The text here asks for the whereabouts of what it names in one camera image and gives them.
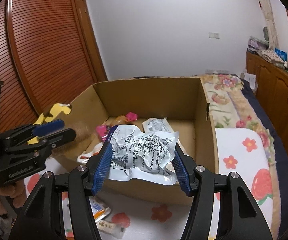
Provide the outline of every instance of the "white cloth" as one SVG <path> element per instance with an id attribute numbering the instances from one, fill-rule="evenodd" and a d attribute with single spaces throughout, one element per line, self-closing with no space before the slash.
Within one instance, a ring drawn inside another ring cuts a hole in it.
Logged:
<path id="1" fill-rule="evenodd" d="M 257 198 L 261 194 L 265 197 L 257 201 L 262 201 L 260 209 L 270 227 L 273 201 L 271 197 L 268 197 L 263 192 L 263 189 L 267 189 L 267 187 L 263 185 L 261 187 L 259 184 L 265 178 L 261 178 L 258 175 L 259 171 L 268 170 L 269 168 L 261 138 L 256 132 L 244 128 L 216 128 L 215 131 L 220 174 L 228 175 L 231 171 L 236 171 L 250 191 L 255 188 L 254 185 L 258 187 L 257 191 L 260 189 L 260 192 L 255 192 L 255 194 Z M 40 172 L 40 174 L 49 170 L 55 174 L 65 172 L 54 159 L 47 160 L 46 167 L 46 170 Z M 29 181 L 30 178 L 26 178 L 25 184 Z M 189 206 L 147 202 L 108 192 L 99 192 L 98 197 L 112 209 L 112 213 L 105 220 L 121 223 L 126 228 L 123 240 L 133 240 L 134 236 L 136 236 L 137 240 L 180 239 L 190 211 Z M 209 240 L 215 239 L 217 233 L 220 209 L 218 197 L 219 195 L 214 195 Z M 67 198 L 63 198 L 63 216 L 66 236 L 72 237 L 73 232 L 70 224 Z M 116 239 L 103 232 L 100 232 L 100 235 L 102 240 Z"/>

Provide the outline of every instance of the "plastic packaging bag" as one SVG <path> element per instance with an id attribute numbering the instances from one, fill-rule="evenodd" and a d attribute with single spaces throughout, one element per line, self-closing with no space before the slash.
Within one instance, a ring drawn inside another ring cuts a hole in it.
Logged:
<path id="1" fill-rule="evenodd" d="M 178 138 L 178 132 L 143 133 L 135 125 L 111 128 L 108 141 L 113 145 L 113 158 L 108 178 L 120 181 L 137 178 L 163 185 L 175 184 L 176 174 L 166 165 L 174 159 Z"/>
<path id="2" fill-rule="evenodd" d="M 129 112 L 127 115 L 120 115 L 118 116 L 112 123 L 110 124 L 105 124 L 105 125 L 98 125 L 96 127 L 96 132 L 99 136 L 99 139 L 104 142 L 109 130 L 111 127 L 115 125 L 120 125 L 120 124 L 132 124 L 132 122 L 137 120 L 137 114 L 134 114 L 132 112 Z"/>
<path id="3" fill-rule="evenodd" d="M 174 133 L 172 127 L 170 126 L 170 124 L 168 123 L 168 121 L 166 120 L 166 118 L 164 118 L 164 119 L 157 119 L 157 118 L 147 119 L 146 121 L 143 122 L 143 129 L 144 129 L 144 132 L 164 131 L 164 132 Z M 188 155 L 187 152 L 186 152 L 186 150 L 184 149 L 184 146 L 180 143 L 180 140 L 177 140 L 177 143 L 179 144 L 182 152 L 183 152 L 185 155 Z M 172 164 L 171 162 L 169 162 L 169 163 L 166 165 L 166 168 L 167 168 L 169 171 L 175 172 L 174 167 L 173 167 L 173 164 Z"/>
<path id="4" fill-rule="evenodd" d="M 77 157 L 77 162 L 86 164 L 90 157 L 92 157 L 93 155 L 97 155 L 100 152 L 102 146 L 103 146 L 103 143 L 100 142 L 97 145 L 95 145 L 95 147 L 93 148 L 91 152 L 79 155 Z"/>

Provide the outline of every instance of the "floral bedsheet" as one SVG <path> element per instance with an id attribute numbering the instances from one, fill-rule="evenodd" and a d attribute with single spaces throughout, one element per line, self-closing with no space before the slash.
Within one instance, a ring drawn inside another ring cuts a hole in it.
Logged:
<path id="1" fill-rule="evenodd" d="M 209 113 L 212 114 L 216 128 L 247 128 L 255 131 L 261 138 L 265 155 L 269 164 L 272 181 L 273 218 L 271 232 L 273 239 L 277 239 L 281 223 L 281 199 L 279 181 L 276 171 L 275 150 L 273 137 L 268 129 L 262 125 L 254 109 L 243 96 L 241 79 L 231 75 L 203 75 L 200 76 L 210 101 Z M 252 149 L 252 141 L 245 142 L 245 146 Z"/>

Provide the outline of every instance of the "wooden wardrobe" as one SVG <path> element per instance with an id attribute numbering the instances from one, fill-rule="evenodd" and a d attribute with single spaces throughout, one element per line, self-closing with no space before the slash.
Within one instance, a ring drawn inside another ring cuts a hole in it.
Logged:
<path id="1" fill-rule="evenodd" d="M 0 3 L 0 80 L 0 132 L 70 103 L 98 81 L 75 0 Z"/>

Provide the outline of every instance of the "pink package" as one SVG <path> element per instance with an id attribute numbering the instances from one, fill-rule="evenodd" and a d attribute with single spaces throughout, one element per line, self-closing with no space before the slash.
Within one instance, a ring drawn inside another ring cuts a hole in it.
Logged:
<path id="1" fill-rule="evenodd" d="M 107 134 L 109 132 L 109 129 L 111 129 L 114 125 L 120 125 L 120 124 L 130 124 L 137 120 L 137 114 L 134 114 L 132 112 L 129 112 L 127 115 L 120 115 L 117 117 L 110 125 L 98 125 L 96 127 L 96 132 L 99 136 L 99 139 L 105 141 Z"/>
<path id="2" fill-rule="evenodd" d="M 132 112 L 129 112 L 127 115 L 125 115 L 125 117 L 129 122 L 134 122 L 137 120 L 137 114 L 134 114 Z"/>

